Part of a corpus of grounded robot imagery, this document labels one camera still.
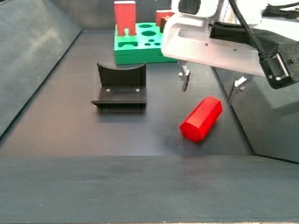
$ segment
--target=black holder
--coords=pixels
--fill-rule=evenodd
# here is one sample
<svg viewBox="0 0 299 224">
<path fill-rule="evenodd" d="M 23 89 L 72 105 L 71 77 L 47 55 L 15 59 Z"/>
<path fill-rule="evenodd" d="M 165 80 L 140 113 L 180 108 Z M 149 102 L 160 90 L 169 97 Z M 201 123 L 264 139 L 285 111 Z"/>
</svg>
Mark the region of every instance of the black holder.
<svg viewBox="0 0 299 224">
<path fill-rule="evenodd" d="M 128 69 L 113 69 L 97 64 L 101 83 L 99 106 L 145 106 L 145 64 Z"/>
<path fill-rule="evenodd" d="M 299 41 L 295 41 L 271 31 L 252 29 L 265 50 L 259 55 L 271 88 L 284 88 L 299 82 Z M 255 47 L 244 28 L 235 24 L 213 23 L 209 37 L 247 44 Z"/>
</svg>

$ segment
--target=gray wall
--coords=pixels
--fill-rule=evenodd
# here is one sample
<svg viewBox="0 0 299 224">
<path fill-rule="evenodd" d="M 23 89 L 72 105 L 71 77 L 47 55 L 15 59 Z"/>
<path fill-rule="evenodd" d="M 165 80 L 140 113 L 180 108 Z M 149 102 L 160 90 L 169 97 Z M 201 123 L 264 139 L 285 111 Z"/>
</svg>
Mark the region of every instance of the gray wall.
<svg viewBox="0 0 299 224">
<path fill-rule="evenodd" d="M 225 92 L 243 73 L 216 68 Z M 231 106 L 257 155 L 299 163 L 299 84 L 272 89 L 267 79 L 252 76 Z"/>
<path fill-rule="evenodd" d="M 113 29 L 112 0 L 52 0 L 84 30 Z M 171 0 L 135 0 L 136 21 L 153 22 L 155 11 L 171 9 Z"/>
<path fill-rule="evenodd" d="M 0 136 L 79 33 L 49 0 L 0 4 Z"/>
</svg>

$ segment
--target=shape sorter hole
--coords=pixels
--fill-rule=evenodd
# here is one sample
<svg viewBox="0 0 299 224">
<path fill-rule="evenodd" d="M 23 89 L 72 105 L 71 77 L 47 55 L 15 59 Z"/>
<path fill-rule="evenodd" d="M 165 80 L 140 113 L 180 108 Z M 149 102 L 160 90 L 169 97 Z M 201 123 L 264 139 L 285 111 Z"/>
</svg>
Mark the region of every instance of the shape sorter hole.
<svg viewBox="0 0 299 224">
<path fill-rule="evenodd" d="M 123 46 L 137 46 L 137 42 L 132 41 L 132 42 L 119 42 L 117 43 L 117 47 L 123 47 Z"/>
<path fill-rule="evenodd" d="M 140 28 L 149 28 L 149 27 L 152 27 L 152 25 L 151 24 L 140 24 L 139 27 Z"/>
<path fill-rule="evenodd" d="M 147 37 L 151 37 L 155 35 L 155 31 L 143 31 L 141 34 Z"/>
</svg>

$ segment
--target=gray floor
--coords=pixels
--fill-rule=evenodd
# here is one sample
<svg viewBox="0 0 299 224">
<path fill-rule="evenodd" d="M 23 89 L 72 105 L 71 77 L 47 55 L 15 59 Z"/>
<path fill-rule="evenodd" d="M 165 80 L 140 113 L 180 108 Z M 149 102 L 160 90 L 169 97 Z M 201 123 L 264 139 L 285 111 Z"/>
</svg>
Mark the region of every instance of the gray floor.
<svg viewBox="0 0 299 224">
<path fill-rule="evenodd" d="M 299 221 L 296 164 L 256 156 L 0 159 L 0 223 Z"/>
<path fill-rule="evenodd" d="M 0 157 L 251 155 L 247 139 L 208 66 L 189 64 L 187 92 L 176 63 L 147 66 L 144 111 L 100 111 L 96 64 L 115 66 L 113 32 L 85 31 L 49 75 L 0 143 Z M 221 99 L 223 114 L 201 143 L 179 125 L 204 97 Z"/>
</svg>

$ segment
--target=black bracket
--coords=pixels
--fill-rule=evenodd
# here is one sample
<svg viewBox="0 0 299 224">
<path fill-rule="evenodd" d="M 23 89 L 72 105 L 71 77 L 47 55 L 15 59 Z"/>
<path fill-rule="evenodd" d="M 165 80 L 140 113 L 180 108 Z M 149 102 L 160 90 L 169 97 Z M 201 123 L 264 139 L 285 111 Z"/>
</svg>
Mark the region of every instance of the black bracket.
<svg viewBox="0 0 299 224">
<path fill-rule="evenodd" d="M 145 64 L 129 69 L 115 69 L 97 64 L 101 88 L 92 103 L 108 105 L 145 105 Z"/>
</svg>

